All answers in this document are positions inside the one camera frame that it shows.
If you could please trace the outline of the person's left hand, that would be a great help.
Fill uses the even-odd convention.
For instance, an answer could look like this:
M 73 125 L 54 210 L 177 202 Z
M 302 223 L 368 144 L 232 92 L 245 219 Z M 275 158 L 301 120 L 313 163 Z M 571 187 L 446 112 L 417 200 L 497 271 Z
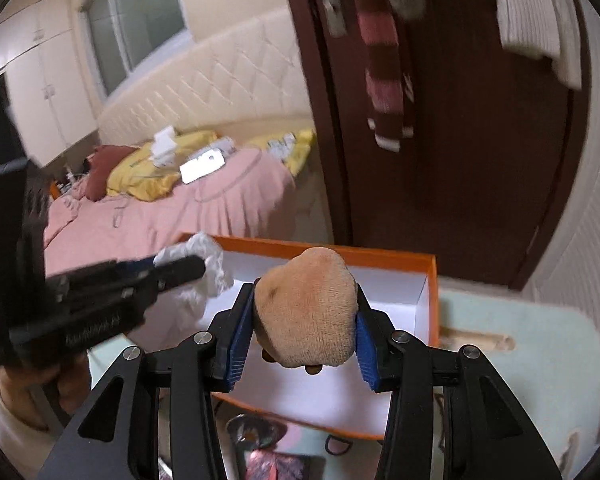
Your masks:
M 55 386 L 60 408 L 72 415 L 91 392 L 90 363 L 86 353 L 70 362 L 46 370 L 32 368 L 0 368 L 0 396 L 6 408 L 27 426 L 47 430 L 45 417 L 34 403 L 34 387 Z

